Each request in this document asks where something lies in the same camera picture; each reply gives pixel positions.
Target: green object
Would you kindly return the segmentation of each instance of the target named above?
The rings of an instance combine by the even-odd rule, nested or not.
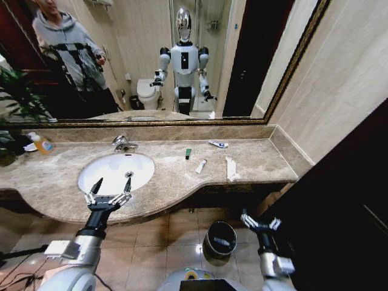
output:
[[[186,149],[186,159],[189,159],[190,153],[192,152],[191,149]]]
[[[31,118],[35,122],[52,118],[43,104],[45,96],[37,92],[27,73],[0,67],[0,101],[13,101],[7,106],[11,109],[9,116]],[[5,123],[5,118],[0,119],[0,123]]]

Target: faucet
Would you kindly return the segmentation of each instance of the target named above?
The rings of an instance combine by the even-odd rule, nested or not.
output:
[[[126,151],[126,150],[134,150],[139,147],[137,144],[129,143],[128,139],[124,135],[117,136],[113,140],[112,145],[116,146],[115,153],[119,153],[121,151]]]

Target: orange soap bottle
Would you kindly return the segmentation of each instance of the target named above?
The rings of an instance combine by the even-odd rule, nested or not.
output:
[[[35,132],[30,132],[28,135],[41,153],[46,155],[54,150],[54,145],[50,141],[37,135]]]

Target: toilet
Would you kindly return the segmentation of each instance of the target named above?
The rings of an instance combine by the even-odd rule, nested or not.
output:
[[[138,81],[138,96],[140,102],[144,104],[144,109],[156,110],[158,107],[158,99],[160,96],[160,86],[151,87],[153,79],[139,79]]]

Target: dark wooden door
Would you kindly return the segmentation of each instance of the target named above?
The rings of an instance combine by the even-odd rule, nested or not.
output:
[[[297,290],[386,290],[388,99],[261,217],[283,221]]]
[[[25,0],[0,1],[0,53],[13,69],[28,73],[36,90],[46,96],[44,104],[54,117],[72,118],[77,96],[58,64],[41,54],[31,5]]]
[[[223,116],[250,116],[294,0],[247,0]]]

